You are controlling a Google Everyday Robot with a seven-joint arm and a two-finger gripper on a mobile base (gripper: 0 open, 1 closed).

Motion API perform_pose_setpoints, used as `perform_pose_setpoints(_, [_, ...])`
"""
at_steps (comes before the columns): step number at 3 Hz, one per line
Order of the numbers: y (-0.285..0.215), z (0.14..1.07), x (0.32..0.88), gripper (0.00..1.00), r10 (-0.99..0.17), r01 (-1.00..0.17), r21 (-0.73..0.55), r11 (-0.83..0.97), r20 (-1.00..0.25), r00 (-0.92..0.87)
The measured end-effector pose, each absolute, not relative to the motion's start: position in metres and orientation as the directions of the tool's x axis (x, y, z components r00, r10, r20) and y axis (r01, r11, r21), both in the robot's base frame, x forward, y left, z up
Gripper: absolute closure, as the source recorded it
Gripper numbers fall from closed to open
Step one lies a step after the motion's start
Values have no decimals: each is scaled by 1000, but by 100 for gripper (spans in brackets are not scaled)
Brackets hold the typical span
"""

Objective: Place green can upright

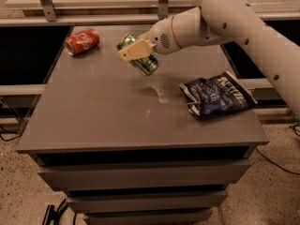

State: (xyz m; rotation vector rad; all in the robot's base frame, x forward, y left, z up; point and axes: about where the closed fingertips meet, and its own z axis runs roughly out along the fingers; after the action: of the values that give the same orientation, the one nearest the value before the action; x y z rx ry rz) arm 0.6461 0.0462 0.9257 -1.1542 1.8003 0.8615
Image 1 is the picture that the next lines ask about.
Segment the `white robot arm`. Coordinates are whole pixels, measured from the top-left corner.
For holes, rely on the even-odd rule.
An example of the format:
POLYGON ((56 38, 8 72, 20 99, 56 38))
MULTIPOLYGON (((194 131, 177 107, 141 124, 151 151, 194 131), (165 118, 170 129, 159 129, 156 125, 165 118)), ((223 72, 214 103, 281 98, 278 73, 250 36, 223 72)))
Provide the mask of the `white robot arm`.
POLYGON ((202 0, 202 4, 155 23, 118 52, 132 61, 190 46, 235 42, 300 116, 300 47, 267 25, 247 0, 202 0))

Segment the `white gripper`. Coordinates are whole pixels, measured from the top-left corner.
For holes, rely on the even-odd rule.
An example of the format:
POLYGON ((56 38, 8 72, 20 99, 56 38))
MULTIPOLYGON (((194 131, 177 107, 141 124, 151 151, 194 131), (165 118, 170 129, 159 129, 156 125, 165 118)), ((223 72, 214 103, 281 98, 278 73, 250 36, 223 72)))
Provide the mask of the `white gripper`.
POLYGON ((148 57, 152 51, 158 54, 175 53, 181 50, 173 31, 173 17, 155 23, 151 29, 139 35, 139 39, 117 54, 122 61, 148 57))

